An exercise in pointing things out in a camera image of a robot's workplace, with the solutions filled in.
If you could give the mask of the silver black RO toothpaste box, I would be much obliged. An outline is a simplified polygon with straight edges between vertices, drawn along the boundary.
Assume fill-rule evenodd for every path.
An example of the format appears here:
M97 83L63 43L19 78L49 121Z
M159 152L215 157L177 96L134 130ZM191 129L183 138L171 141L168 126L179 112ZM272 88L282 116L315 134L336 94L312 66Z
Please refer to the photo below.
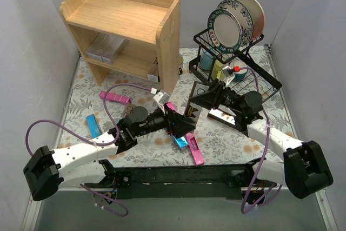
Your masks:
M220 109L211 109L208 117L212 118L228 127L231 127L244 135L248 135L246 125L242 125L236 115L232 115Z

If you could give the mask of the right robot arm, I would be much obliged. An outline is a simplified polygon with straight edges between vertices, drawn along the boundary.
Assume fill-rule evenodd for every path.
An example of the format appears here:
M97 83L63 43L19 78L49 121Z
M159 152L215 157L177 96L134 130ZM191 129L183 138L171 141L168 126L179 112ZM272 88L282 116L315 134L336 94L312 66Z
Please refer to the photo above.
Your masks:
M239 95L215 80L211 85L195 82L188 112L203 108L215 110L220 105L234 112L231 126L274 152L280 163L256 159L245 165L244 178L248 185L263 181L281 184L297 198L303 199L333 184L334 179L321 146L315 141L304 142L270 126L260 115L262 96L257 91Z

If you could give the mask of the dark striped toothpaste box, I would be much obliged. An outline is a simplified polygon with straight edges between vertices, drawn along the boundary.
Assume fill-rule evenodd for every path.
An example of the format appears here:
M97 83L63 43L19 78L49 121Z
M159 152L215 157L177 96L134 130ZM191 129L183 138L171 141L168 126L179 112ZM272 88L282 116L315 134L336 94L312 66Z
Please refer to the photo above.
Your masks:
M187 105L184 111L184 119L189 123L197 124L199 116L202 111L202 107L192 101L194 96L205 93L208 90L208 86L204 85L202 82L195 81L192 85L192 89L187 101Z

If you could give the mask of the white toothpaste box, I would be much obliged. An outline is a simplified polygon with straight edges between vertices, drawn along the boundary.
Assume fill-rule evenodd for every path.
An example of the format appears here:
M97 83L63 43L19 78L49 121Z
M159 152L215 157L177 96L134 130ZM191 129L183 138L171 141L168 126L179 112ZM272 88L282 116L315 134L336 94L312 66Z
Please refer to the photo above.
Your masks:
M102 55L102 61L105 63L113 64L118 55L123 51L127 45L128 40L116 37L106 51Z

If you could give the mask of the silver Protefix toothpaste box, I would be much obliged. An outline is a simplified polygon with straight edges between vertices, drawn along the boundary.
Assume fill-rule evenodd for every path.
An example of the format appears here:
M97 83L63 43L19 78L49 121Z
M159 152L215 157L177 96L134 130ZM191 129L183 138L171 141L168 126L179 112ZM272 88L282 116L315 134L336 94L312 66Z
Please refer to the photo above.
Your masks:
M99 46L99 49L98 49L99 54L101 54L101 57L115 38L116 37L113 35L107 35L105 40L101 43L101 45Z

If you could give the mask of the brown silver RO toothpaste box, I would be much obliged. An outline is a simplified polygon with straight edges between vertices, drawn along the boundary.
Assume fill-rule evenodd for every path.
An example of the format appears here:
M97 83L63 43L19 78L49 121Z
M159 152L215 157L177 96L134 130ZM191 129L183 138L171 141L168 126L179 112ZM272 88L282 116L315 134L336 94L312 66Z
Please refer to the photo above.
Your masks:
M151 68L149 69L147 73L147 78L150 81L159 83L159 69L158 69L158 60L155 58L153 64L151 65Z

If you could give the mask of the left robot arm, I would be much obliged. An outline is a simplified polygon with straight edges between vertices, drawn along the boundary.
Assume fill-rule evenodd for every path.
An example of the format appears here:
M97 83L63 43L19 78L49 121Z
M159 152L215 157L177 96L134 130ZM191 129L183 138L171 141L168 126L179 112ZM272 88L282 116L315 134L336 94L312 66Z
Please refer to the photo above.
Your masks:
M23 169L35 201L49 198L59 188L96 183L111 187L115 174L100 162L102 158L127 151L137 144L137 137L165 129L180 138L195 130L197 115L182 115L167 104L149 113L138 106L122 118L116 128L92 140L61 149L38 148Z

